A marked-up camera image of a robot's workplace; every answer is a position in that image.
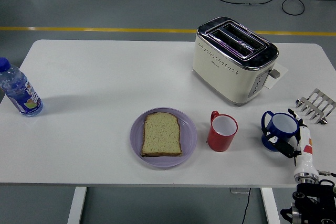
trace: mug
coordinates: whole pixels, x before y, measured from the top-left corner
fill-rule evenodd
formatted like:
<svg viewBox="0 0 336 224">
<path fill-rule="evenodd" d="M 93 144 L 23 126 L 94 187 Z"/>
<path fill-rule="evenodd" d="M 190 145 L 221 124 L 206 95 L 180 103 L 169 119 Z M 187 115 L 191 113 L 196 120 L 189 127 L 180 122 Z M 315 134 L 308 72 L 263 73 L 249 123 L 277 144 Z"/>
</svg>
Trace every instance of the mug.
<svg viewBox="0 0 336 224">
<path fill-rule="evenodd" d="M 236 120 L 218 111 L 211 113 L 211 125 L 208 134 L 208 145 L 217 152 L 226 151 L 238 131 Z"/>
<path fill-rule="evenodd" d="M 266 129 L 280 140 L 288 142 L 299 130 L 299 124 L 293 116 L 285 113 L 274 114 L 271 111 L 266 111 L 261 117 L 262 128 L 265 128 L 265 117 L 267 114 L 271 116 L 271 119 L 268 122 Z M 277 149 L 275 149 L 275 147 L 267 140 L 264 134 L 261 137 L 261 141 L 266 148 L 273 152 L 277 152 Z"/>
</svg>

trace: water bottle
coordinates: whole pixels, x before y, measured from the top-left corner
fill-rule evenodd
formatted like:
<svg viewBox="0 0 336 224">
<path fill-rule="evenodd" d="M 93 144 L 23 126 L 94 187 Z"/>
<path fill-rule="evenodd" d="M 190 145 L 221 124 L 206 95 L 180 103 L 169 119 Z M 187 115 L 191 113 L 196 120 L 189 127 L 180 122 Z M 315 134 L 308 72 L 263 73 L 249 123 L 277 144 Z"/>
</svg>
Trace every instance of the water bottle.
<svg viewBox="0 0 336 224">
<path fill-rule="evenodd" d="M 22 115 L 34 116 L 41 112 L 42 100 L 27 77 L 3 57 L 0 57 L 0 88 Z"/>
</svg>

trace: gray floor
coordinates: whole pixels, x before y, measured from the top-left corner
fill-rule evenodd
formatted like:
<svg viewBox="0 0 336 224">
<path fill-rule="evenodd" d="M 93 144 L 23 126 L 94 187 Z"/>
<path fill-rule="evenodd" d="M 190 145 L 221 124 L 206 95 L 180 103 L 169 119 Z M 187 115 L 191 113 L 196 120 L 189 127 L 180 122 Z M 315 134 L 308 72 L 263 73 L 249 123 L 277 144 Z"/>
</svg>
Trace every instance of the gray floor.
<svg viewBox="0 0 336 224">
<path fill-rule="evenodd" d="M 272 42 L 318 44 L 335 67 L 336 36 L 319 33 L 336 32 L 336 1 L 302 0 L 305 12 L 299 16 L 286 14 L 281 9 L 283 1 L 233 5 L 219 0 L 0 0 L 0 56 L 20 66 L 39 39 L 194 41 L 193 33 L 113 33 L 71 28 L 196 29 L 212 18 L 226 16 Z M 302 6 L 289 0 L 285 10 L 295 14 L 302 11 Z M 69 29 L 23 31 L 15 27 Z M 281 31 L 299 34 L 281 35 Z M 311 66 L 312 74 L 316 67 Z M 274 191 L 278 208 L 289 208 L 293 189 Z M 73 187 L 66 186 L 1 186 L 0 223 L 66 223 L 73 192 Z M 246 195 L 232 195 L 227 188 L 89 188 L 82 223 L 241 223 L 246 202 Z M 245 223 L 266 222 L 260 190 L 253 189 Z"/>
</svg>

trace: blue cup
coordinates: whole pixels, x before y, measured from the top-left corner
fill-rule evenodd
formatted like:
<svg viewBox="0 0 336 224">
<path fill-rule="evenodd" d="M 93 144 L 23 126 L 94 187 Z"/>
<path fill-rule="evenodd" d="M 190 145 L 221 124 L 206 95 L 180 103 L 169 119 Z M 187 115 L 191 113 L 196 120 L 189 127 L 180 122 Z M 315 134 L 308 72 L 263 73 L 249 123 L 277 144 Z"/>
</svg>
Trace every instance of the blue cup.
<svg viewBox="0 0 336 224">
<path fill-rule="evenodd" d="M 285 113 L 274 114 L 271 111 L 266 111 L 261 117 L 261 127 L 263 128 L 265 128 L 266 115 L 271 116 L 266 129 L 282 141 L 288 142 L 289 139 L 299 130 L 298 122 L 295 120 L 295 118 L 293 118 L 293 116 Z M 268 142 L 264 134 L 261 137 L 261 141 L 270 151 L 277 152 L 277 149 L 275 149 L 274 146 Z"/>
</svg>

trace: white table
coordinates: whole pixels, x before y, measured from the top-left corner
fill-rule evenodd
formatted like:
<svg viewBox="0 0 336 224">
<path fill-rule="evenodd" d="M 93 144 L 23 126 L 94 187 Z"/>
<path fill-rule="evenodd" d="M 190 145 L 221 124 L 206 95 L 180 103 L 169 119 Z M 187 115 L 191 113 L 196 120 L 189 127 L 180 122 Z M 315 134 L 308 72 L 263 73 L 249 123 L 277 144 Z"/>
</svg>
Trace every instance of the white table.
<svg viewBox="0 0 336 224">
<path fill-rule="evenodd" d="M 45 107 L 26 118 L 7 97 L 0 104 L 0 183 L 294 187 L 293 160 L 261 143 L 261 116 L 293 109 L 315 88 L 336 99 L 336 71 L 318 45 L 276 46 L 277 62 L 289 71 L 236 107 L 192 71 L 193 42 L 37 41 L 21 70 Z M 152 167 L 130 145 L 135 119 L 157 107 L 184 112 L 197 128 L 194 153 L 172 168 Z M 213 110 L 232 115 L 239 125 L 222 153 L 206 143 Z M 336 112 L 327 119 L 325 126 L 305 122 L 316 169 L 335 172 Z"/>
</svg>

